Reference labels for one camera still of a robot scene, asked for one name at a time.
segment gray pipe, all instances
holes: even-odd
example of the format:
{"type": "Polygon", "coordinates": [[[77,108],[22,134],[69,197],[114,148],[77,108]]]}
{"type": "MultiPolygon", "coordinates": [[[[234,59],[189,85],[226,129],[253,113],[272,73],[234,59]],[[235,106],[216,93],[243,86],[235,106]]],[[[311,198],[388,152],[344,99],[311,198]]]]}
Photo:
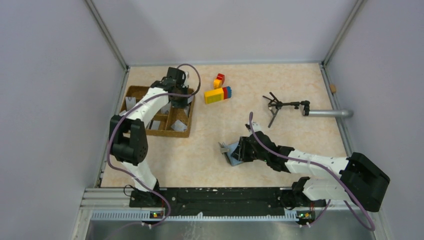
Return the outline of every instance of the gray pipe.
{"type": "Polygon", "coordinates": [[[302,110],[303,116],[308,117],[328,117],[328,118],[350,118],[354,115],[352,110],[341,109],[341,110],[309,110],[309,114],[302,110]]]}

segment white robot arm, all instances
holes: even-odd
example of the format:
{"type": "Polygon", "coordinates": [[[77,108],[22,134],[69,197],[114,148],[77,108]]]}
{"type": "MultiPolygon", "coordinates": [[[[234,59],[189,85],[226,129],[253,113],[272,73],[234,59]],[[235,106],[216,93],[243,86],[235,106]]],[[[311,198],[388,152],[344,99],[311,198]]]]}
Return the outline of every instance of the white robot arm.
{"type": "MultiPolygon", "coordinates": [[[[188,105],[188,100],[185,97],[178,98],[165,95],[166,93],[188,94],[188,76],[188,72],[170,67],[167,75],[161,81],[155,81],[148,89],[147,94],[134,106],[137,109],[126,116],[113,140],[110,153],[150,189],[159,186],[159,183],[150,171],[145,159],[148,143],[144,123],[149,123],[155,114],[169,102],[175,108],[185,108],[188,105]],[[130,138],[123,135],[123,133],[128,131],[130,131],[130,138]]],[[[112,132],[121,118],[119,115],[112,117],[110,132],[112,132]]],[[[138,190],[148,192],[136,180],[134,183],[138,190]]]]}
{"type": "Polygon", "coordinates": [[[351,200],[340,183],[324,168],[311,164],[313,162],[321,164],[333,172],[367,211],[379,211],[390,179],[365,155],[354,152],[351,157],[326,157],[305,153],[293,147],[277,146],[255,122],[252,123],[252,129],[249,124],[246,124],[246,127],[250,136],[240,137],[239,142],[234,143],[236,147],[233,148],[233,151],[221,151],[231,165],[261,160],[278,172],[310,176],[302,177],[293,183],[292,190],[288,190],[282,200],[285,206],[289,208],[307,207],[311,201],[351,200]],[[255,132],[261,143],[273,152],[303,161],[287,160],[272,154],[257,142],[252,131],[255,132]]]}

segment lego brick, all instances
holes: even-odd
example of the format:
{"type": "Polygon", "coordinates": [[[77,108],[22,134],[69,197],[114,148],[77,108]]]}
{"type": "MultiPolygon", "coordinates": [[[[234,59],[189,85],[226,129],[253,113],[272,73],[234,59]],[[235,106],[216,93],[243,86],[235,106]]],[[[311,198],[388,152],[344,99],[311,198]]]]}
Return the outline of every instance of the lego brick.
{"type": "Polygon", "coordinates": [[[222,73],[218,73],[218,76],[216,76],[216,79],[222,80],[222,84],[225,82],[225,75],[222,73]]]}
{"type": "Polygon", "coordinates": [[[225,91],[227,92],[227,97],[226,97],[226,98],[224,98],[224,99],[229,99],[229,98],[231,98],[231,94],[232,94],[231,87],[230,87],[230,86],[226,86],[226,87],[224,87],[224,89],[225,89],[225,91]]]}
{"type": "Polygon", "coordinates": [[[223,86],[223,82],[219,79],[213,80],[213,89],[219,89],[223,86]]]}
{"type": "Polygon", "coordinates": [[[224,99],[224,90],[222,88],[204,92],[204,102],[206,104],[215,103],[223,99],[224,99]]]}
{"type": "Polygon", "coordinates": [[[226,87],[223,87],[222,90],[224,92],[224,99],[227,99],[228,98],[228,90],[227,90],[227,88],[226,87]]]}

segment gray wall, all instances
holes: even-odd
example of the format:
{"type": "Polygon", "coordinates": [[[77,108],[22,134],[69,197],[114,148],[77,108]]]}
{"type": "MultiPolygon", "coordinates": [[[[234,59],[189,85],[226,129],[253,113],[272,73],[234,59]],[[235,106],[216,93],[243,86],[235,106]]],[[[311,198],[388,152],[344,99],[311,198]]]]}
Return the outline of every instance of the gray wall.
{"type": "Polygon", "coordinates": [[[0,2],[0,239],[69,239],[123,70],[82,0],[0,2]]]}
{"type": "Polygon", "coordinates": [[[321,61],[355,0],[94,0],[129,65],[321,61]]]}
{"type": "Polygon", "coordinates": [[[383,208],[396,239],[421,239],[424,1],[369,0],[329,66],[354,149],[391,178],[383,208]]]}

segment black tripod stand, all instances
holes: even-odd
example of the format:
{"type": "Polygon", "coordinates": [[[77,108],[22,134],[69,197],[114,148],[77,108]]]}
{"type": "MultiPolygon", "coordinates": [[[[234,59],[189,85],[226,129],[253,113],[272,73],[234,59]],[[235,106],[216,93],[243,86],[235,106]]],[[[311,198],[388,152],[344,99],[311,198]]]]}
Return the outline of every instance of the black tripod stand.
{"type": "Polygon", "coordinates": [[[266,98],[266,99],[268,99],[269,100],[269,103],[268,103],[268,109],[271,111],[271,113],[272,113],[272,119],[271,119],[271,122],[269,123],[269,125],[268,125],[268,128],[270,128],[271,127],[271,125],[273,124],[273,122],[274,122],[274,119],[276,118],[276,116],[277,116],[277,114],[278,114],[278,111],[283,107],[283,106],[294,106],[294,109],[299,109],[299,106],[300,105],[302,105],[302,106],[304,106],[304,111],[305,112],[309,112],[309,104],[310,104],[310,102],[308,101],[308,100],[305,100],[305,101],[292,101],[292,102],[281,102],[281,101],[279,101],[277,98],[276,98],[276,96],[274,96],[274,94],[272,93],[272,92],[269,92],[269,94],[271,94],[271,96],[274,98],[274,99],[271,99],[271,98],[269,98],[269,97],[267,97],[267,96],[262,96],[262,97],[264,97],[264,98],[266,98]]]}

